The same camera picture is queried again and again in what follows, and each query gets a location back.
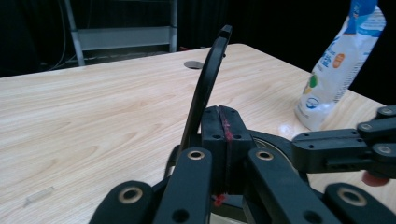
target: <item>blue and white package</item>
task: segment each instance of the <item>blue and white package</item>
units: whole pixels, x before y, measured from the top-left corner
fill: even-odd
[[[377,0],[352,0],[341,31],[325,50],[294,112],[311,131],[320,125],[344,95],[380,37],[386,20]]]

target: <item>dark background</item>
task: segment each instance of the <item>dark background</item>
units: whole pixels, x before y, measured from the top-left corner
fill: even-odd
[[[64,11],[62,26],[59,2],[63,0],[1,1],[0,77],[45,71],[75,54]],[[78,28],[169,24],[169,1],[71,2]],[[350,87],[385,105],[396,105],[393,2],[379,0],[387,27]],[[340,30],[349,4],[348,0],[178,0],[177,45],[210,47],[218,30],[230,24],[231,43],[247,44],[310,72]]]

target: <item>plastic bag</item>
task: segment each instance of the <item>plastic bag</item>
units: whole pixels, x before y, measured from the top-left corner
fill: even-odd
[[[344,95],[380,37],[386,21],[377,0],[352,0],[341,31],[325,50],[294,112],[317,131]]]

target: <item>wood grain surface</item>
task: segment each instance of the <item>wood grain surface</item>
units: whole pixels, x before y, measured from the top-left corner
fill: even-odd
[[[159,182],[180,143],[208,49],[0,79],[0,223],[87,223],[128,180]],[[245,45],[226,51],[208,105],[239,111],[250,130],[291,139],[308,73]],[[323,129],[354,128],[381,104],[348,91]],[[323,190],[353,183],[396,212],[396,184],[361,173],[311,175]]]

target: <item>light wood tabletop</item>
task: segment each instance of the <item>light wood tabletop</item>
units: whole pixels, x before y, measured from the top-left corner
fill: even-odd
[[[87,223],[118,184],[158,183],[183,134],[208,49],[0,79],[0,223]],[[309,73],[241,44],[227,48],[208,106],[227,105],[250,130],[291,139],[308,131],[293,108]],[[355,128],[381,104],[348,91],[323,130]],[[361,173],[311,175],[314,188],[347,182],[396,212],[396,184]]]

